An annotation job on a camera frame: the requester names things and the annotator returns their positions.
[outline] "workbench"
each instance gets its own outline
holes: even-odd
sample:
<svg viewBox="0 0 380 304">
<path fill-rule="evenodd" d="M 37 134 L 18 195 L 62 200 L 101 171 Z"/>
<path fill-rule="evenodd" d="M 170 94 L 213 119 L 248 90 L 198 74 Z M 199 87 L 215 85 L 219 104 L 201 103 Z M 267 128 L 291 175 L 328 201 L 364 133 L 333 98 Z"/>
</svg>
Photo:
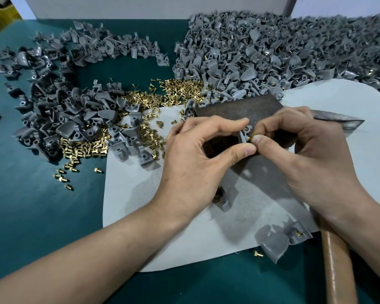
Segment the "workbench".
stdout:
<svg viewBox="0 0 380 304">
<path fill-rule="evenodd" d="M 158 41 L 168 53 L 187 33 L 187 20 L 87 20 L 95 27 L 104 23 L 113 34 L 138 32 Z M 0 33 L 0 49 L 34 46 L 35 32 L 59 34 L 73 27 L 71 20 L 17 21 Z M 29 95 L 30 71 L 10 81 Z M 89 64 L 79 70 L 80 87 L 93 80 L 106 84 L 112 78 L 125 90 L 147 91 L 150 79 L 171 79 L 170 67 L 159 67 L 154 58 L 134 60 L 119 56 Z M 68 173 L 74 191 L 64 188 L 52 174 L 66 159 L 48 163 L 25 150 L 11 134 L 22 127 L 17 101 L 5 91 L 0 75 L 0 278 L 102 227 L 102 201 L 106 157 L 87 158 L 79 173 Z M 355 253 L 351 253 L 361 304 L 380 303 L 380 279 Z M 320 234 L 291 246 L 273 264 L 253 250 L 159 272 L 135 274 L 108 301 L 135 303 L 326 303 Z"/>
</svg>

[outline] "fingernail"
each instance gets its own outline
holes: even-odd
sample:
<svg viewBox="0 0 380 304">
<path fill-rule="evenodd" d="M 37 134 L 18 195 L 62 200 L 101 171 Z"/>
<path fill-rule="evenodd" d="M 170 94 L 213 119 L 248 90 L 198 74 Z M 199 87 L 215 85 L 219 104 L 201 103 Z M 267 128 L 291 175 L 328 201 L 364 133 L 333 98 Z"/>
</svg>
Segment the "fingernail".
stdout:
<svg viewBox="0 0 380 304">
<path fill-rule="evenodd" d="M 245 149 L 245 155 L 249 157 L 253 155 L 254 153 L 256 153 L 256 147 L 249 144 L 248 147 Z"/>
<path fill-rule="evenodd" d="M 254 135 L 251 139 L 250 139 L 250 142 L 254 145 L 256 145 L 257 143 L 259 143 L 259 141 L 262 139 L 263 135 L 260 135 L 260 134 L 257 134 L 257 135 Z"/>
</svg>

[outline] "gold bolt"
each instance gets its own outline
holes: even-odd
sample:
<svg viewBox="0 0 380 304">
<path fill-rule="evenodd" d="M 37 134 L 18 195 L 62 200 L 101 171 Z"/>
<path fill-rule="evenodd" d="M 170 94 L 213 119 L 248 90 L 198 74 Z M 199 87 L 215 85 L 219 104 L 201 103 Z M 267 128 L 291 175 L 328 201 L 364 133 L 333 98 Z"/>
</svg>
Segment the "gold bolt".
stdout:
<svg viewBox="0 0 380 304">
<path fill-rule="evenodd" d="M 263 254 L 260 254 L 260 253 L 257 252 L 257 251 L 254 251 L 254 252 L 253 252 L 253 255 L 256 256 L 256 257 L 263 257 Z"/>
</svg>

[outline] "person's left arm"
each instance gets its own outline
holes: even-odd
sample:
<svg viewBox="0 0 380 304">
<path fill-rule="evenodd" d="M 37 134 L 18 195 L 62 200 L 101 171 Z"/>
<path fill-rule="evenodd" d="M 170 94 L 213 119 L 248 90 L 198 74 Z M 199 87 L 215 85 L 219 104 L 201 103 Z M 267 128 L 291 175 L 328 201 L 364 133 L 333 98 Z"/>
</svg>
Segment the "person's left arm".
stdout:
<svg viewBox="0 0 380 304">
<path fill-rule="evenodd" d="M 167 137 L 154 198 L 114 224 L 71 243 L 0 280 L 0 303 L 102 303 L 213 199 L 225 171 L 256 152 L 235 145 L 208 159 L 201 147 L 248 125 L 248 119 L 194 118 Z"/>
</svg>

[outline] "person's left hand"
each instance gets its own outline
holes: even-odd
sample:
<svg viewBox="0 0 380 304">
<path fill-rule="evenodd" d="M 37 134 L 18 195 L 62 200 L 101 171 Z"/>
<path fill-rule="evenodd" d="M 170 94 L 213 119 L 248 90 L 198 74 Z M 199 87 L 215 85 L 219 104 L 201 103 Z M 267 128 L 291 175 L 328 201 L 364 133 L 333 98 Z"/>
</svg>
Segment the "person's left hand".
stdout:
<svg viewBox="0 0 380 304">
<path fill-rule="evenodd" d="M 255 145 L 240 143 L 209 159 L 201 147 L 214 137 L 241 131 L 248 123 L 247 118 L 212 116 L 188 118 L 174 126 L 166 138 L 162 179 L 151 204 L 189 223 L 212 201 L 225 171 L 256 152 Z"/>
</svg>

